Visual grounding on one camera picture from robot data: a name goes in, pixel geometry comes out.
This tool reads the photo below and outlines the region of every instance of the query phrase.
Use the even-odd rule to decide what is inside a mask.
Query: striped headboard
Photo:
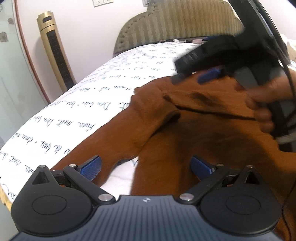
[[[146,12],[122,27],[113,54],[160,40],[235,35],[242,30],[230,4],[223,0],[150,0]]]

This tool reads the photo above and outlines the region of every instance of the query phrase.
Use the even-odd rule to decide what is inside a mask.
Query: orange-brown garment
[[[102,171],[94,183],[101,186],[119,160],[139,156],[131,194],[178,196],[198,183],[189,168],[192,155],[198,155],[230,168],[254,165],[282,203],[296,178],[296,153],[280,152],[272,137],[259,130],[244,104],[244,93],[233,89],[234,79],[199,85],[198,75],[178,85],[164,77],[136,88],[127,109],[53,169],[99,155]],[[296,238],[295,203],[296,191],[285,212],[292,240]],[[283,220],[276,231],[288,240]]]

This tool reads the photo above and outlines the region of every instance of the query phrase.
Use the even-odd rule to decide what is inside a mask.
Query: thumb
[[[274,78],[267,84],[247,90],[247,94],[256,102],[272,103],[293,97],[286,75]]]

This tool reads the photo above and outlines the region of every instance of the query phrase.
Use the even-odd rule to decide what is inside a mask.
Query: white bed sheet with writing
[[[127,108],[134,88],[176,74],[174,60],[196,46],[160,43],[126,51],[28,120],[0,151],[0,184],[9,200],[15,200],[36,167],[52,168]],[[136,162],[118,166],[102,188],[116,198],[129,194]]]

